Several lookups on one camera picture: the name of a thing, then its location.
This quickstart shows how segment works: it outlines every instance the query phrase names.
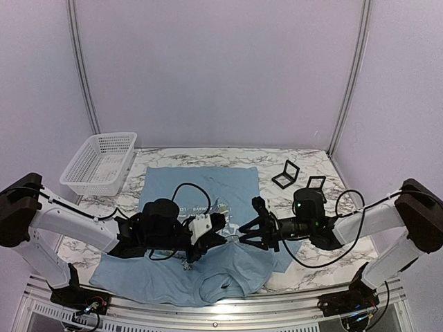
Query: black cable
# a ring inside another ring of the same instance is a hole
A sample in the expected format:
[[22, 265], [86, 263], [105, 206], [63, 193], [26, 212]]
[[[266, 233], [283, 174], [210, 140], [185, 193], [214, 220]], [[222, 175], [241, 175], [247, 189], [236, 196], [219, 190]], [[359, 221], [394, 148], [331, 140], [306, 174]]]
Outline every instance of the black cable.
[[379, 307], [375, 304], [375, 302], [371, 301], [371, 304], [374, 306], [374, 311], [372, 312], [372, 316], [379, 312]]
[[[50, 196], [49, 196], [49, 195], [45, 194], [44, 192], [40, 192], [40, 191], [37, 190], [37, 189], [31, 188], [31, 187], [12, 187], [12, 188], [8, 188], [8, 189], [2, 191], [2, 192], [0, 193], [0, 195], [6, 194], [6, 193], [11, 192], [11, 191], [14, 191], [14, 190], [27, 190], [27, 191], [29, 191], [29, 192], [33, 192], [33, 193], [35, 193], [35, 194], [42, 195], [42, 197], [44, 197], [45, 199], [48, 199], [48, 200], [50, 199]], [[52, 202], [55, 203], [55, 204], [58, 204], [58, 205], [62, 206], [63, 208], [66, 208], [66, 209], [68, 209], [68, 210], [70, 210], [70, 211], [73, 211], [73, 212], [78, 213], [78, 214], [80, 214], [80, 215], [82, 215], [82, 216], [85, 216], [86, 218], [90, 218], [90, 219], [95, 219], [95, 218], [96, 218], [96, 217], [95, 217], [94, 215], [92, 215], [92, 214], [89, 214], [89, 213], [87, 213], [87, 212], [85, 212], [85, 211], [82, 211], [82, 210], [76, 209], [75, 207], [72, 207], [72, 206], [70, 206], [70, 205], [68, 205], [68, 204], [65, 204], [65, 203], [63, 203], [63, 202], [61, 202], [61, 201], [59, 201], [59, 200], [57, 200], [57, 199], [53, 199]], [[120, 210], [119, 207], [115, 208], [115, 210], [114, 210], [110, 215], [108, 215], [108, 216], [100, 216], [100, 217], [98, 217], [97, 219], [98, 219], [99, 221], [104, 221], [104, 220], [110, 219], [110, 218], [113, 217], [117, 212], [119, 212], [119, 213], [120, 213], [122, 216], [124, 216], [126, 219], [129, 219], [128, 216], [127, 216], [126, 214], [124, 214], [124, 213], [122, 212], [122, 210]]]
[[[85, 307], [87, 307], [87, 304], [75, 304], [75, 305], [78, 305], [78, 306], [85, 306]], [[63, 323], [63, 321], [60, 320], [60, 322], [62, 323], [63, 328], [64, 328], [64, 329], [68, 329], [68, 331], [95, 332], [95, 331], [97, 331], [98, 326], [100, 325], [100, 315], [99, 315], [98, 312], [95, 311], [95, 310], [92, 310], [91, 312], [92, 312], [92, 313], [95, 313], [95, 314], [97, 315], [97, 322], [96, 322], [96, 325], [95, 325], [91, 330], [88, 330], [88, 331], [83, 331], [83, 328], [84, 328], [84, 327], [78, 327], [78, 326], [66, 326], [66, 325]], [[74, 317], [72, 318], [72, 322], [73, 322], [73, 323], [79, 324], [79, 323], [77, 323], [76, 321], [74, 321], [73, 319], [74, 319]]]
[[366, 331], [369, 331], [370, 329], [374, 328], [375, 325], [377, 325], [378, 322], [380, 322], [381, 318], [384, 316], [384, 314], [386, 313], [386, 311], [388, 310], [388, 306], [389, 306], [389, 300], [390, 300], [390, 291], [389, 291], [389, 286], [388, 286], [388, 282], [385, 282], [386, 285], [386, 290], [388, 291], [388, 298], [386, 300], [386, 305], [385, 308], [383, 310], [383, 312], [380, 314], [380, 316], [377, 318], [377, 320], [374, 322], [373, 325], [369, 326]]
[[[388, 197], [384, 197], [384, 198], [380, 199], [379, 201], [377, 201], [377, 202], [375, 202], [375, 203], [373, 203], [371, 205], [365, 206], [364, 208], [365, 209], [373, 208], [374, 206], [376, 206], [378, 204], [382, 204], [383, 202], [389, 201], [392, 197], [396, 197], [396, 196], [399, 196], [401, 194], [412, 194], [412, 195], [419, 194], [419, 195], [428, 197], [434, 203], [438, 204], [441, 207], [441, 209], [443, 210], [443, 205], [434, 196], [432, 196], [430, 194], [427, 194], [426, 192], [419, 192], [417, 190], [401, 190], [401, 191], [395, 192], [394, 194], [391, 194]], [[357, 212], [358, 212], [358, 210], [355, 210], [355, 211], [352, 211], [352, 212], [350, 212], [348, 214], [344, 214], [344, 215], [342, 215], [340, 217], [341, 218], [346, 218], [347, 216], [352, 216], [353, 214], [356, 214]]]
[[174, 252], [171, 255], [166, 256], [166, 257], [162, 257], [162, 258], [152, 258], [152, 255], [154, 254], [154, 252], [155, 252], [155, 249], [151, 249], [151, 252], [148, 255], [149, 259], [151, 259], [152, 261], [165, 261], [166, 259], [173, 258], [173, 256], [177, 253], [177, 250], [174, 250]]
[[177, 192], [178, 192], [179, 189], [180, 189], [181, 187], [183, 187], [184, 185], [189, 185], [190, 187], [197, 188], [198, 190], [200, 190], [200, 191], [205, 195], [206, 199], [208, 200], [208, 207], [206, 208], [206, 211], [203, 212], [203, 214], [207, 214], [207, 213], [209, 212], [209, 210], [210, 210], [210, 205], [211, 205], [209, 195], [208, 195], [208, 193], [207, 193], [202, 187], [200, 187], [199, 185], [196, 185], [196, 184], [194, 184], [194, 183], [191, 183], [191, 182], [183, 182], [182, 184], [180, 184], [177, 188], [175, 188], [175, 191], [174, 191], [174, 194], [172, 195], [171, 201], [174, 201], [175, 196], [177, 195]]
[[[343, 197], [344, 194], [347, 194], [349, 192], [355, 192], [356, 194], [358, 194], [360, 196], [360, 199], [361, 199], [361, 202], [362, 202], [363, 206], [365, 205], [365, 199], [364, 199], [363, 195], [359, 191], [357, 191], [357, 190], [349, 189], [349, 190], [345, 190], [344, 192], [342, 192], [340, 194], [340, 196], [338, 197], [337, 202], [336, 202], [336, 207], [338, 205], [339, 199], [341, 197]], [[354, 247], [357, 245], [357, 242], [359, 241], [359, 238], [360, 238], [361, 231], [363, 229], [363, 222], [365, 220], [365, 212], [366, 212], [366, 209], [363, 209], [362, 212], [361, 212], [361, 221], [360, 221], [359, 231], [357, 232], [357, 236], [356, 236], [356, 238], [354, 240], [354, 243], [350, 246], [350, 248], [348, 250], [346, 250], [340, 257], [337, 257], [337, 258], [335, 258], [332, 261], [329, 261], [329, 262], [327, 262], [325, 264], [321, 264], [321, 265], [317, 265], [317, 266], [307, 265], [307, 264], [303, 263], [302, 261], [300, 261], [299, 259], [297, 259], [297, 257], [292, 253], [292, 251], [289, 249], [288, 245], [286, 244], [286, 240], [284, 240], [284, 238], [283, 238], [282, 228], [280, 227], [280, 225], [278, 225], [279, 226], [278, 227], [278, 232], [280, 233], [280, 237], [282, 239], [284, 248], [286, 249], [286, 251], [288, 252], [289, 256], [291, 256], [294, 261], [296, 261], [297, 263], [299, 263], [301, 266], [303, 266], [305, 268], [324, 268], [324, 267], [332, 265], [332, 264], [338, 262], [340, 259], [344, 258], [344, 256], [349, 254], [351, 252], [351, 250], [354, 249]], [[277, 223], [277, 218], [274, 215], [273, 215], [273, 217], [274, 217], [275, 223]]]
[[297, 215], [296, 213], [296, 202], [292, 202], [292, 213], [294, 213], [294, 215]]
[[195, 216], [190, 216], [188, 218], [186, 218], [185, 220], [183, 220], [183, 222], [181, 223], [181, 225], [184, 228], [187, 228], [189, 226], [189, 224], [191, 223], [191, 221], [193, 221], [195, 219]]
[[362, 229], [363, 229], [363, 222], [364, 222], [364, 218], [365, 218], [365, 212], [366, 212], [366, 210], [369, 209], [369, 208], [373, 208], [374, 206], [376, 206], [376, 205], [378, 205], [378, 204], [381, 204], [381, 203], [383, 203], [383, 202], [385, 202], [385, 201], [388, 201], [388, 200], [391, 199], [392, 197], [396, 197], [396, 196], [399, 196], [399, 195], [401, 195], [401, 194], [418, 194], [418, 195], [422, 195], [422, 196], [426, 196], [426, 197], [430, 198], [434, 203], [437, 203], [437, 204], [443, 209], [443, 205], [442, 205], [442, 204], [441, 204], [441, 203], [440, 203], [440, 202], [439, 202], [434, 196], [432, 196], [432, 195], [430, 195], [430, 194], [427, 194], [426, 192], [419, 192], [419, 191], [417, 191], [417, 190], [401, 190], [401, 191], [395, 192], [394, 194], [392, 194], [392, 195], [390, 195], [390, 196], [388, 196], [388, 197], [384, 197], [384, 198], [380, 199], [379, 201], [377, 201], [377, 202], [375, 202], [375, 203], [373, 203], [373, 204], [371, 204], [371, 205], [369, 205], [369, 206], [365, 206], [365, 200], [364, 200], [364, 198], [363, 198], [363, 195], [362, 195], [358, 190], [349, 189], [349, 190], [345, 190], [344, 192], [342, 192], [342, 193], [340, 194], [340, 196], [337, 198], [337, 201], [336, 201], [336, 204], [335, 204], [335, 212], [336, 212], [336, 216], [339, 216], [339, 217], [341, 217], [341, 218], [345, 218], [345, 217], [347, 217], [347, 216], [351, 216], [351, 215], [356, 214], [356, 213], [358, 212], [358, 210], [356, 210], [356, 211], [353, 211], [353, 212], [348, 213], [348, 214], [345, 214], [345, 215], [338, 214], [338, 203], [339, 203], [339, 201], [340, 201], [340, 198], [343, 197], [343, 195], [345, 195], [345, 194], [347, 194], [347, 193], [349, 193], [349, 192], [354, 192], [354, 193], [358, 194], [358, 195], [360, 196], [361, 202], [362, 202], [362, 204], [363, 204], [363, 209], [362, 209], [362, 211], [361, 211], [361, 222], [360, 222], [360, 226], [359, 226], [359, 231], [357, 232], [356, 239], [355, 239], [354, 243], [352, 244], [352, 246], [351, 246], [348, 250], [346, 250], [346, 252], [343, 253], [340, 257], [334, 259], [333, 261], [330, 261], [330, 262], [328, 262], [328, 263], [326, 263], [326, 264], [322, 264], [322, 265], [319, 265], [319, 266], [309, 266], [309, 265], [304, 264], [304, 263], [301, 262], [299, 259], [297, 259], [297, 257], [295, 257], [295, 255], [290, 251], [290, 249], [288, 248], [288, 246], [287, 246], [285, 240], [283, 239], [283, 236], [282, 236], [282, 233], [281, 233], [281, 230], [280, 230], [281, 227], [279, 227], [279, 233], [280, 233], [280, 237], [282, 237], [282, 242], [283, 242], [283, 246], [284, 246], [284, 248], [286, 249], [286, 251], [288, 252], [288, 254], [289, 254], [289, 255], [290, 255], [290, 256], [291, 256], [291, 257], [292, 257], [297, 263], [299, 263], [301, 266], [303, 266], [303, 267], [305, 267], [305, 268], [324, 268], [324, 267], [329, 266], [329, 265], [331, 265], [331, 264], [333, 264], [333, 263], [336, 263], [336, 262], [338, 262], [340, 259], [344, 258], [344, 256], [346, 256], [347, 254], [349, 254], [349, 252], [350, 252], [352, 249], [354, 249], [355, 245], [357, 244], [357, 242], [358, 242], [358, 240], [359, 240], [359, 237], [360, 237], [361, 231], [362, 231]]
[[343, 196], [345, 196], [346, 194], [349, 194], [350, 192], [354, 192], [355, 194], [358, 194], [358, 195], [360, 196], [360, 199], [361, 199], [361, 202], [362, 202], [362, 204], [363, 204], [363, 207], [365, 206], [365, 200], [364, 200], [364, 198], [363, 198], [363, 195], [362, 195], [358, 190], [355, 190], [355, 189], [348, 189], [348, 190], [345, 190], [344, 192], [342, 192], [342, 193], [338, 196], [338, 198], [337, 198], [337, 200], [336, 200], [336, 202], [335, 202], [335, 216], [343, 217], [342, 214], [339, 214], [339, 213], [338, 213], [338, 203], [340, 202], [340, 199], [341, 199]]
[[97, 311], [94, 311], [94, 313], [97, 315], [97, 323], [96, 323], [96, 325], [94, 326], [93, 329], [91, 329], [89, 331], [86, 331], [86, 332], [95, 332], [95, 331], [97, 331], [98, 326], [100, 325], [100, 315], [98, 314]]
[[28, 190], [29, 192], [33, 192], [35, 194], [42, 195], [45, 199], [49, 199], [48, 195], [46, 195], [43, 192], [40, 192], [37, 189], [31, 188], [31, 187], [12, 187], [12, 188], [8, 188], [8, 189], [5, 189], [4, 191], [0, 192], [0, 195], [6, 194], [8, 192], [12, 192], [12, 191], [17, 190], [17, 189], [19, 189], [19, 190]]
[[117, 208], [114, 209], [114, 211], [113, 211], [111, 214], [109, 214], [109, 215], [107, 215], [107, 216], [100, 216], [100, 217], [98, 217], [98, 220], [99, 220], [99, 221], [104, 221], [104, 220], [110, 219], [110, 218], [112, 218], [117, 212], [119, 212], [122, 216], [124, 216], [125, 219], [129, 219], [129, 217], [128, 217], [126, 214], [124, 214], [124, 213], [122, 212], [122, 210], [120, 210], [119, 207], [117, 207]]

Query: white wall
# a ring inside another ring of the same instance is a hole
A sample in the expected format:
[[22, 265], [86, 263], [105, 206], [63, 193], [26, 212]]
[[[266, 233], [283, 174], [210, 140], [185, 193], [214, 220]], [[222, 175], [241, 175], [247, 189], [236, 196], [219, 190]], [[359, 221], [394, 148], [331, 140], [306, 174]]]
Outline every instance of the white wall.
[[[374, 201], [416, 178], [443, 197], [443, 2], [375, 1], [363, 67], [335, 159]], [[398, 232], [375, 237], [384, 249]], [[443, 326], [443, 250], [403, 274], [418, 331]]]
[[[0, 0], [0, 8], [0, 190], [37, 172], [72, 199], [58, 178], [91, 132], [65, 2]], [[0, 248], [0, 331], [12, 326], [29, 272], [18, 254]]]
[[361, 1], [79, 1], [103, 131], [148, 147], [329, 143]]

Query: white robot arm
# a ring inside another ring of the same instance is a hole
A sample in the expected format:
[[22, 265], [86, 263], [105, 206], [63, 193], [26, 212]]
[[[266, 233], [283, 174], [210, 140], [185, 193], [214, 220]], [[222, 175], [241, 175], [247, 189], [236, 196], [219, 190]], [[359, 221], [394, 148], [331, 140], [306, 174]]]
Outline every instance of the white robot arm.
[[[359, 269], [349, 290], [320, 296], [318, 307], [325, 316], [378, 304], [378, 287], [423, 254], [435, 252], [443, 246], [443, 202], [416, 180], [405, 181], [398, 192], [347, 216], [325, 216], [323, 204], [318, 190], [303, 188], [294, 193], [296, 216], [276, 219], [267, 210], [263, 199], [257, 197], [253, 199], [253, 207], [259, 217], [239, 230], [244, 233], [240, 237], [243, 243], [279, 251], [282, 241], [289, 251], [285, 240], [309, 238], [320, 249], [336, 250], [348, 243], [356, 244], [360, 237], [403, 227], [404, 233], [395, 243]], [[308, 266], [295, 255], [290, 255], [306, 268], [329, 265]]]
[[[120, 258], [142, 257], [147, 250], [182, 250], [193, 262], [215, 246], [226, 243], [216, 232], [225, 224], [223, 214], [199, 215], [177, 220], [179, 207], [169, 199], [145, 205], [130, 218], [94, 216], [55, 195], [42, 185], [42, 177], [31, 173], [0, 192], [0, 246], [18, 252], [46, 278], [51, 301], [82, 309], [109, 294], [81, 288], [77, 271], [60, 259], [39, 233], [50, 230], [81, 240]], [[100, 307], [100, 314], [107, 306]]]
[[[54, 195], [41, 181], [40, 175], [29, 174], [0, 192], [0, 246], [18, 252], [45, 277], [53, 290], [51, 300], [58, 304], [81, 309], [76, 304], [91, 305], [97, 296], [107, 302], [109, 295], [81, 288], [75, 268], [53, 252], [38, 229], [79, 239], [120, 258], [142, 257], [148, 249], [182, 250], [192, 262], [226, 242], [217, 234], [225, 226], [222, 214], [191, 217], [182, 224], [177, 221], [179, 207], [159, 199], [130, 218], [114, 216], [116, 211], [99, 217]], [[318, 307], [325, 316], [378, 304], [377, 287], [443, 246], [443, 202], [417, 181], [407, 180], [397, 193], [347, 216], [325, 216], [323, 204], [318, 191], [303, 188], [294, 193], [296, 216], [278, 220], [256, 197], [258, 217], [239, 231], [244, 233], [241, 242], [264, 250], [279, 251], [280, 241], [304, 238], [335, 250], [359, 237], [405, 227], [396, 243], [360, 268], [348, 291], [320, 297]], [[106, 306], [100, 310], [106, 313]]]

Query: white plastic basket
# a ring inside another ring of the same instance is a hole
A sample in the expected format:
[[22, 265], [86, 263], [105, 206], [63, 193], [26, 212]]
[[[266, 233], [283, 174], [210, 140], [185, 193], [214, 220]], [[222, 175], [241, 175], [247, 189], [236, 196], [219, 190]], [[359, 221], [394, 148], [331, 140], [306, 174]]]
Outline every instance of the white plastic basket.
[[115, 196], [134, 155], [136, 133], [102, 133], [83, 143], [60, 177], [78, 195]]

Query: white marble surface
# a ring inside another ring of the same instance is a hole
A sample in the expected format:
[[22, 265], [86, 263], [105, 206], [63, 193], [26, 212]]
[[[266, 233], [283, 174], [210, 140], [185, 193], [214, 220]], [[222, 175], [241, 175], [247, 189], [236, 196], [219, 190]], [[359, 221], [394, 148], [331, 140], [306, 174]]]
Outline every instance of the white marble surface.
[[[298, 180], [285, 190], [281, 190], [271, 178], [283, 170], [286, 159], [301, 168]], [[338, 195], [345, 189], [326, 153], [319, 150], [290, 149], [141, 149], [137, 150], [134, 164], [127, 180], [117, 196], [90, 196], [82, 199], [80, 206], [93, 214], [106, 215], [120, 207], [126, 214], [137, 212], [138, 198], [143, 188], [146, 167], [252, 167], [256, 166], [260, 177], [260, 195], [269, 199], [278, 218], [292, 215], [293, 192], [305, 187], [311, 175], [326, 175], [323, 191], [327, 198], [327, 215], [334, 215], [334, 204]], [[350, 200], [343, 200], [341, 211], [353, 209]], [[308, 240], [302, 242], [297, 254], [300, 260], [309, 265], [326, 263], [338, 257], [348, 247], [328, 252], [313, 247]], [[81, 241], [63, 238], [59, 255], [77, 268], [80, 282], [87, 284], [100, 261], [100, 252]], [[273, 273], [261, 293], [281, 293], [286, 291], [331, 286], [348, 282], [357, 269], [377, 256], [370, 238], [360, 239], [355, 249], [339, 262], [320, 269], [306, 269], [292, 262], [286, 273]]]

